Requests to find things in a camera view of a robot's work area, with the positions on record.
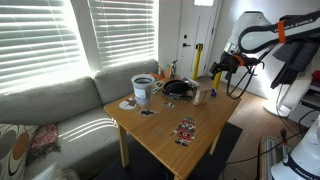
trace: wooden table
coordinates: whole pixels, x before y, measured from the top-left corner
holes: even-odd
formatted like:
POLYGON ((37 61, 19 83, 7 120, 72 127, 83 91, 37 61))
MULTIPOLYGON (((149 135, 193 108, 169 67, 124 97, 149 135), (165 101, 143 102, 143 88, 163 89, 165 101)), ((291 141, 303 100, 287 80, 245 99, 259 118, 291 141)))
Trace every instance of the wooden table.
POLYGON ((192 101, 175 102, 158 92, 147 107, 134 110, 119 108, 122 101, 133 96, 128 95, 104 107, 119 125, 123 167, 129 164, 126 139, 126 132, 129 132, 175 175, 175 179, 186 179, 210 145, 210 153, 213 153, 220 131, 240 102, 240 99, 233 100, 224 92, 218 92, 217 97, 210 97, 206 103, 195 106, 192 101), (168 108, 164 102, 171 102, 175 107, 168 108), (143 116, 140 112, 145 108, 156 113, 143 116), (187 147, 175 143, 177 136, 174 130, 184 117, 193 118, 196 124, 195 139, 187 147))

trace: label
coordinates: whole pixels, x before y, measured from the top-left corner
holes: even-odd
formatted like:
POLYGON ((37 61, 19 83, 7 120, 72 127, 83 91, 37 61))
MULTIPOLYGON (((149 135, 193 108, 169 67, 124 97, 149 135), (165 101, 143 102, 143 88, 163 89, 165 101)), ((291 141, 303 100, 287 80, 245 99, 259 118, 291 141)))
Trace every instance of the label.
POLYGON ((146 98, 147 97, 145 89, 134 88, 134 94, 138 98, 146 98))

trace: door handle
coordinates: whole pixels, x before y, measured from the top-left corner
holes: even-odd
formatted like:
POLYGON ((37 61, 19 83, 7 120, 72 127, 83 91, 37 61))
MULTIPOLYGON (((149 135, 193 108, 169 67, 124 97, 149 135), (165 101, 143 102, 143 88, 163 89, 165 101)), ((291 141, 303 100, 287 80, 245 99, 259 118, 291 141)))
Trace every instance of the door handle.
POLYGON ((190 44, 187 44, 187 43, 183 43, 182 44, 182 47, 188 47, 188 46, 191 46, 190 44))

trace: throw pillow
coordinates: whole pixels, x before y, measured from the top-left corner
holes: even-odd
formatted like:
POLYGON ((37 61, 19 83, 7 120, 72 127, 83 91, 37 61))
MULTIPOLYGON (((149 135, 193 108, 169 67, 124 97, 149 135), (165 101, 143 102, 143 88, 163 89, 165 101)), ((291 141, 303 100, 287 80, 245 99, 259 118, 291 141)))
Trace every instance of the throw pillow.
POLYGON ((27 164, 30 164, 39 156, 46 155, 53 151, 60 151, 60 146, 58 146, 57 141, 58 132, 55 124, 40 127, 31 143, 27 164))
POLYGON ((26 154, 38 126, 0 124, 0 179, 23 179, 26 154))
POLYGON ((32 180, 67 180, 59 164, 54 162, 32 180))

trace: cup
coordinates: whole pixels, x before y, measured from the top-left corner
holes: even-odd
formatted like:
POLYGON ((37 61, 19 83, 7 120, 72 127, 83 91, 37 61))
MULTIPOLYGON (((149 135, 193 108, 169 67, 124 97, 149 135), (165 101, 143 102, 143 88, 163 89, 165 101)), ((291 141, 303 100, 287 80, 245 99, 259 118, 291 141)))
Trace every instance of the cup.
POLYGON ((138 74, 133 76, 131 81, 137 104, 141 106, 148 105, 151 101, 152 85, 155 81, 154 77, 149 74, 138 74))

